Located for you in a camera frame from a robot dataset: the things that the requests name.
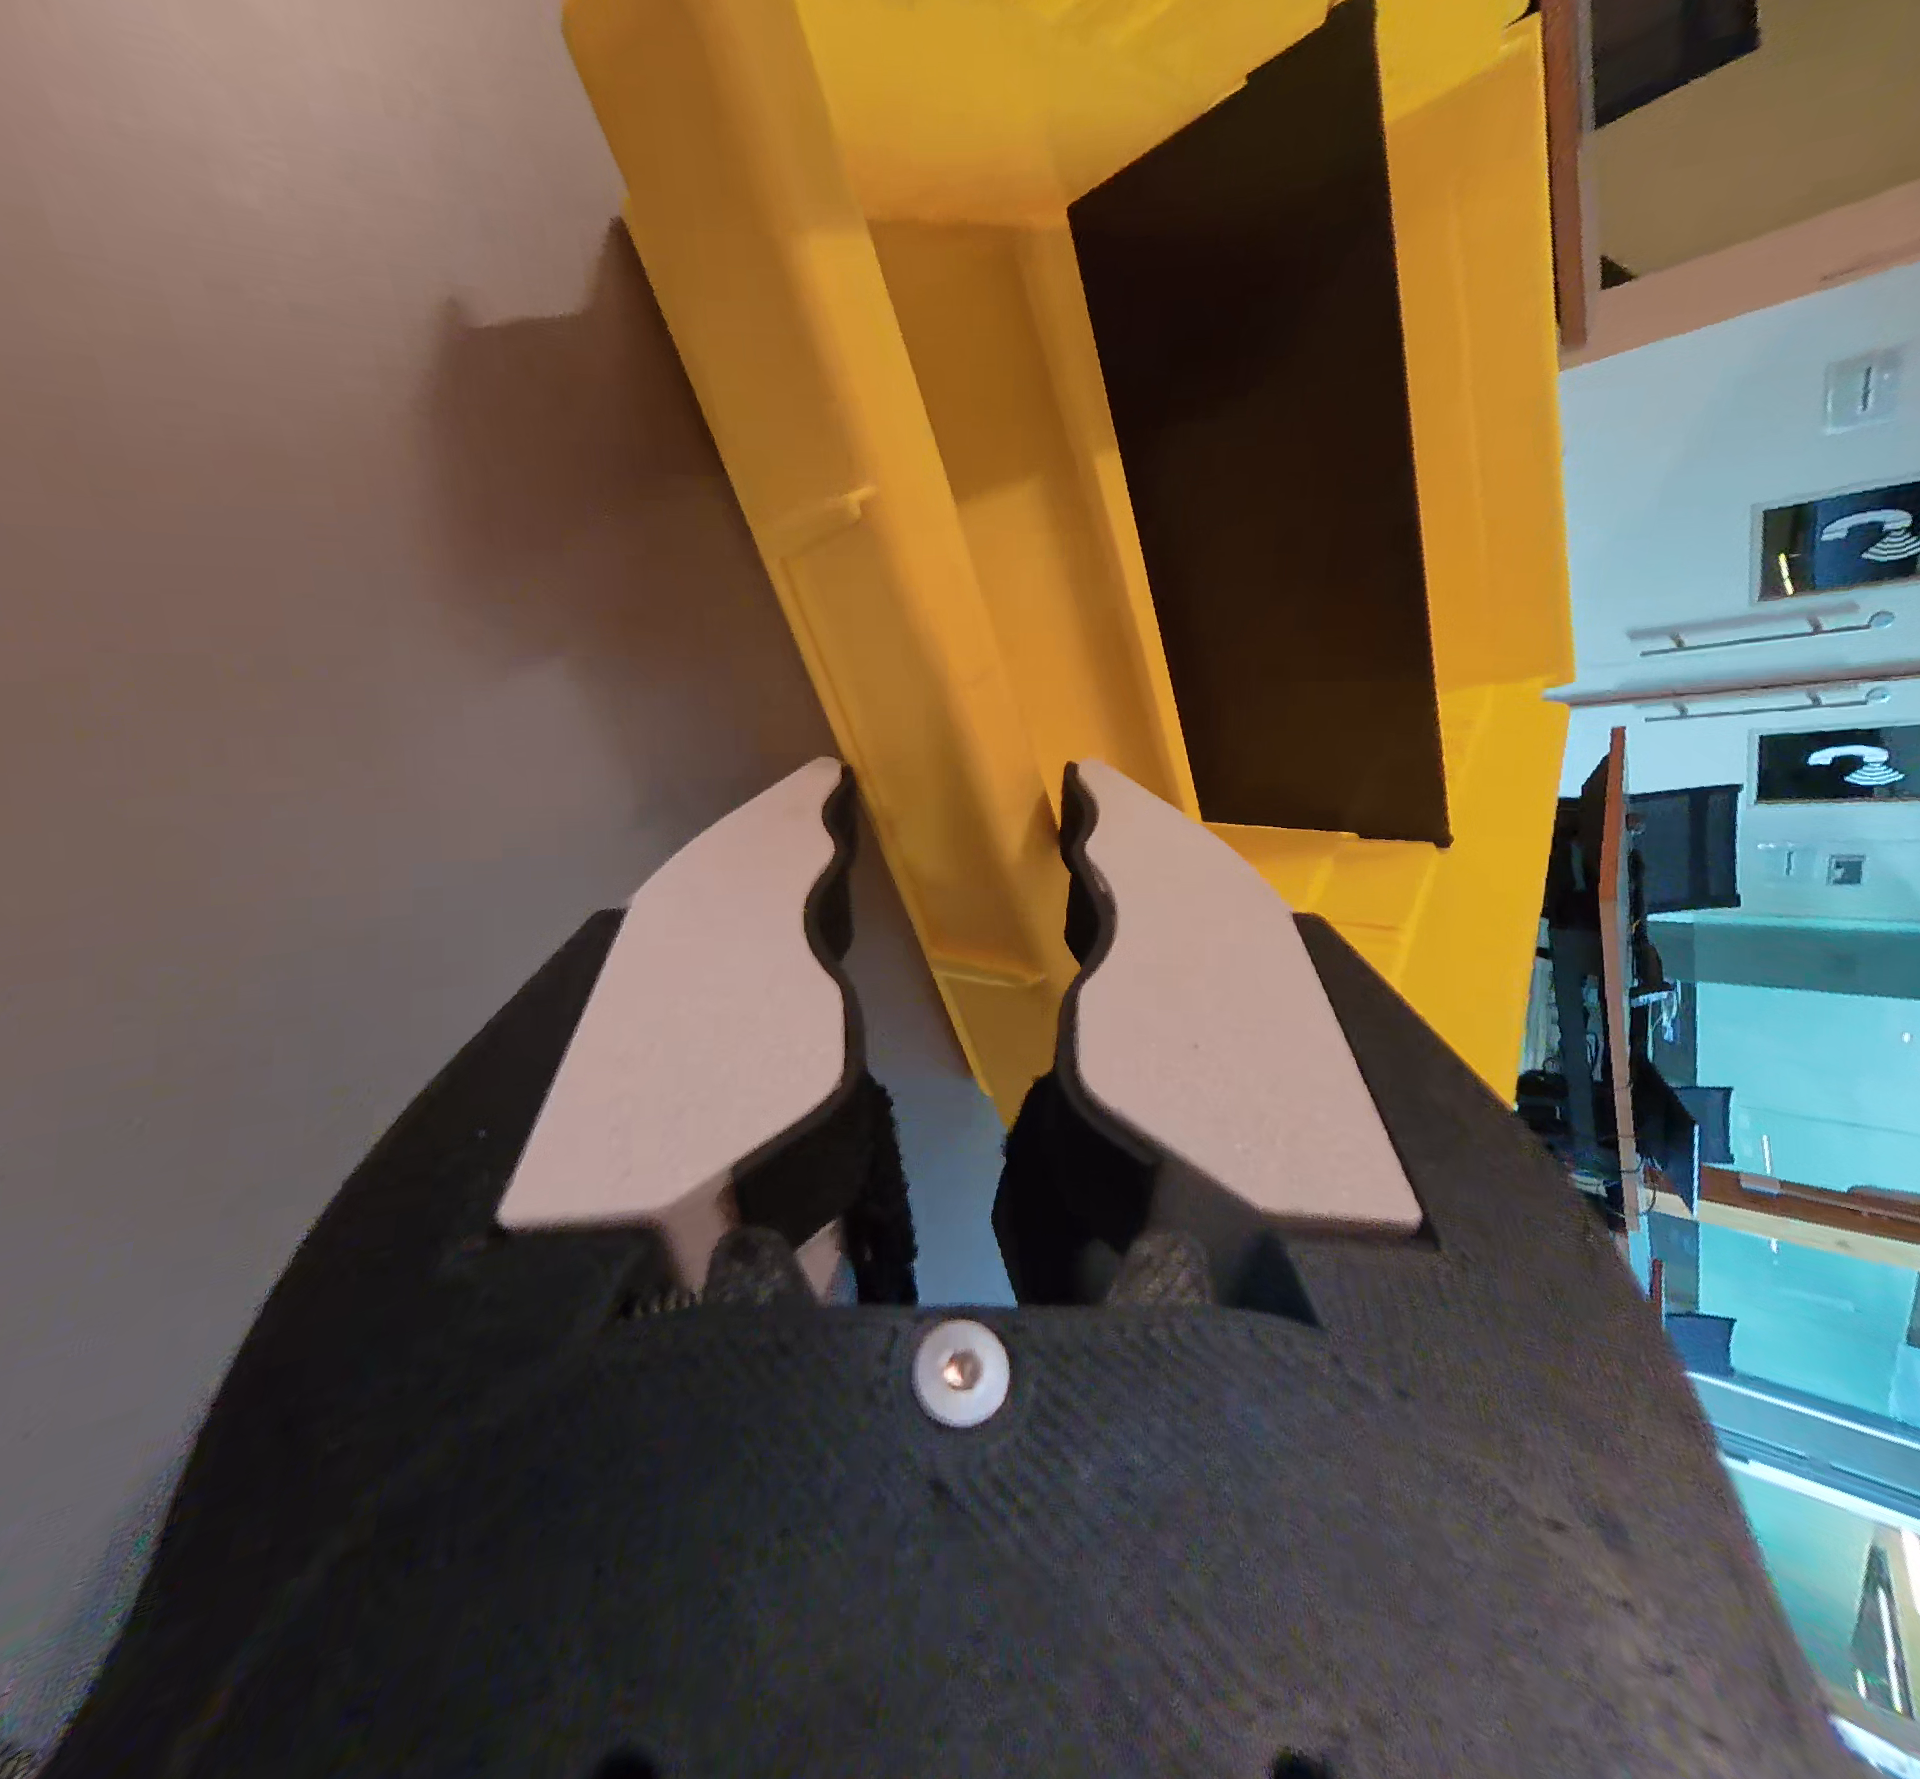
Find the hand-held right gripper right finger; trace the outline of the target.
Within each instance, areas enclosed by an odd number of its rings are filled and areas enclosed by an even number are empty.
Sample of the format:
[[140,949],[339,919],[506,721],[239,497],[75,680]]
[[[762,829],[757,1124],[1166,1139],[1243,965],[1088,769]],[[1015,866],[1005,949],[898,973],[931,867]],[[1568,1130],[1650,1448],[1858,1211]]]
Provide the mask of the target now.
[[1293,909],[1113,765],[1067,765],[1077,972],[1056,1070],[1076,1109],[1247,1216],[1410,1240],[1422,1208]]

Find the yellow plastic bin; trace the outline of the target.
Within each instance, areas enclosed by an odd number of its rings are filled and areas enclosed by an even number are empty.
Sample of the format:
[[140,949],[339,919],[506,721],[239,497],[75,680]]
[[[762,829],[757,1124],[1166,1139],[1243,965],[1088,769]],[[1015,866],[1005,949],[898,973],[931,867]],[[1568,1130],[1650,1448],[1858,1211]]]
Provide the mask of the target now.
[[1072,976],[1067,765],[1328,920],[1495,1095],[1571,679],[1534,0],[1377,0],[1453,840],[1200,814],[1070,208],[1337,0],[565,0],[622,220],[976,1081]]

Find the black bin divider panel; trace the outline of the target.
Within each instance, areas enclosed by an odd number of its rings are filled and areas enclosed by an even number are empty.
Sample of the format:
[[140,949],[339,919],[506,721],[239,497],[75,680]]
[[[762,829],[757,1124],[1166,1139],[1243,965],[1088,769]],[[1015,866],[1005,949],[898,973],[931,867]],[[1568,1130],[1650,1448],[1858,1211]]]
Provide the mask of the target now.
[[1449,847],[1377,0],[1070,230],[1202,818]]

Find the black phone wall sign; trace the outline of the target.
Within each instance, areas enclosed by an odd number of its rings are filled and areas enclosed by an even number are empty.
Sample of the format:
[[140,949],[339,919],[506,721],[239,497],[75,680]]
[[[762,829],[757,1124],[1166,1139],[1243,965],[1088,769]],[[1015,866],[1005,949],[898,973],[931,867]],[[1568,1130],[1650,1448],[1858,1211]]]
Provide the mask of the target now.
[[1917,724],[1764,734],[1755,741],[1753,804],[1846,806],[1917,802]]
[[1792,500],[1757,514],[1761,602],[1915,581],[1917,483]]

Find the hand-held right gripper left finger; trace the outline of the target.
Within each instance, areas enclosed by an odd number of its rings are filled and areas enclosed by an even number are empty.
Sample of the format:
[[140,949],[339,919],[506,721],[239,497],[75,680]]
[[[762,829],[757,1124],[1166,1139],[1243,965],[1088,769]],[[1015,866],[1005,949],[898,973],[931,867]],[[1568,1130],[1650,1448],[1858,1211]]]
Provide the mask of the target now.
[[813,758],[699,832],[631,896],[501,1190],[510,1235],[641,1227],[700,1290],[739,1226],[839,1285],[867,1172],[845,972],[859,800]]

